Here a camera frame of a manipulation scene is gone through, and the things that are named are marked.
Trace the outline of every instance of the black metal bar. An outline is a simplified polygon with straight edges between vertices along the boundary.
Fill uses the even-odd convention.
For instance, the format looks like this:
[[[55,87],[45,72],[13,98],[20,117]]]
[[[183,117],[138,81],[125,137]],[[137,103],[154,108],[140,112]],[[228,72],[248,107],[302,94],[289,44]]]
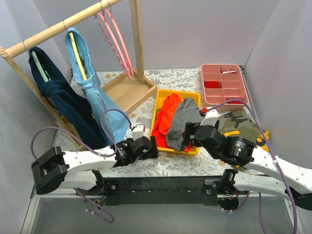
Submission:
[[[106,205],[121,204],[204,204],[218,205],[216,195],[207,195],[205,180],[221,176],[127,177],[107,178],[114,181],[117,193],[107,195]]]

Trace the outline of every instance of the wooden base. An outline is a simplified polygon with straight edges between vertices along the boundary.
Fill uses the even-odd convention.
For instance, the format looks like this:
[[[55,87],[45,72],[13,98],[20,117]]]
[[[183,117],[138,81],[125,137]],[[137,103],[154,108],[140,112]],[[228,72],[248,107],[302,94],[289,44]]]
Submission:
[[[128,79],[127,75],[123,72],[103,86],[102,90],[106,92],[117,106],[129,115],[157,92],[157,85],[146,77],[144,77],[144,85],[142,85],[137,80],[137,72],[134,71],[134,77],[131,79]],[[58,127],[70,130],[72,134],[81,140],[75,127],[68,122],[67,118],[65,116],[61,116],[60,118],[61,120],[55,121]],[[80,151],[86,150],[83,145],[74,140],[70,135],[66,134],[66,136]]]

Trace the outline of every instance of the orange cloth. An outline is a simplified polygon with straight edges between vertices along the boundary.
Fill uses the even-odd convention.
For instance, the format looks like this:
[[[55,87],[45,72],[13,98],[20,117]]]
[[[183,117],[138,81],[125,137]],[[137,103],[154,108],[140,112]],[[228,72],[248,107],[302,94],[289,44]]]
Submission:
[[[151,134],[156,138],[157,147],[168,148],[166,144],[166,134],[170,128],[171,120],[180,102],[180,96],[175,93],[167,96],[164,100],[164,103],[157,114],[157,120]]]

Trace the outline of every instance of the white wall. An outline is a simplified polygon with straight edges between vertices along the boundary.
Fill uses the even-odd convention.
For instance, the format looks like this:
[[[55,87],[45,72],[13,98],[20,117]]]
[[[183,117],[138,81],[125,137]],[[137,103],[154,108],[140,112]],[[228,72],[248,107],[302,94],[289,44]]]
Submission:
[[[48,26],[97,0],[34,0]],[[197,67],[203,63],[245,64],[278,0],[141,0],[145,68]],[[129,1],[112,7],[134,62]],[[93,17],[76,28],[86,39],[96,70],[120,65]],[[68,61],[64,35],[55,37]]]
[[[312,169],[311,9],[310,0],[280,0],[245,69],[275,153]],[[311,233],[312,212],[299,214],[306,233]]]
[[[8,48],[46,28],[32,0],[0,0],[0,45]],[[64,75],[69,67],[53,39],[40,45]],[[31,76],[28,55],[15,61]],[[0,58],[0,233],[17,234],[26,215],[34,184],[30,141],[36,131],[52,126],[54,118],[13,69]],[[35,142],[40,155],[51,147],[54,131]]]

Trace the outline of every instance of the clothing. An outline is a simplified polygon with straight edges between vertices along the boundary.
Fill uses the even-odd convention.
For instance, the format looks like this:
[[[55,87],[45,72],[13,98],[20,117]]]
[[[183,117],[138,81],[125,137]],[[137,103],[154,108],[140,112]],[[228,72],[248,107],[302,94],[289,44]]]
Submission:
[[[92,149],[105,147],[104,138],[91,116],[92,110],[88,100],[73,91],[63,74],[43,50],[34,47],[30,51],[36,52],[40,63],[51,78],[50,81],[44,82],[33,57],[30,56],[31,72],[41,96],[53,99],[58,110],[74,125],[82,141],[89,147]]]
[[[234,112],[229,112],[218,119],[219,132],[229,137],[242,137],[253,143],[258,138],[259,130],[252,126],[246,111],[240,109]]]
[[[84,60],[85,72],[87,79],[83,80],[78,63],[74,54],[73,46],[70,40],[69,32],[72,32],[74,39],[79,51],[80,57]],[[106,146],[112,145],[113,143],[108,140],[107,136],[102,130],[101,127],[101,116],[104,111],[108,109],[120,109],[114,102],[107,96],[107,94],[100,88],[100,81],[98,76],[91,65],[91,59],[89,55],[89,49],[85,39],[80,35],[80,33],[75,28],[69,28],[65,35],[65,47],[67,49],[72,67],[73,74],[77,84],[79,84],[87,100],[89,101],[94,118],[102,132],[102,135],[105,139]],[[129,123],[123,114],[117,111],[108,112],[102,119],[107,133],[112,137],[112,139],[118,143],[122,141],[126,135],[126,132],[129,128]]]
[[[155,136],[156,138],[157,147],[168,148],[166,144],[166,134],[169,130],[175,110],[180,102],[180,96],[175,93],[167,96],[164,100],[162,107],[157,114],[157,119],[151,133],[151,136]]]
[[[166,135],[167,145],[170,148],[181,152],[181,145],[183,142],[182,134],[185,130],[185,124],[187,122],[201,122],[203,119],[204,117],[200,115],[196,102],[193,99],[186,97],[175,110],[170,128]]]
[[[219,132],[227,137],[242,137],[245,138],[257,146],[261,147],[265,151],[269,151],[265,145],[263,136],[261,135],[258,126],[254,123],[246,114],[244,109],[240,109],[234,112],[229,112],[218,119]],[[264,131],[267,139],[269,139],[269,131]],[[233,169],[244,171],[244,167],[232,166]]]

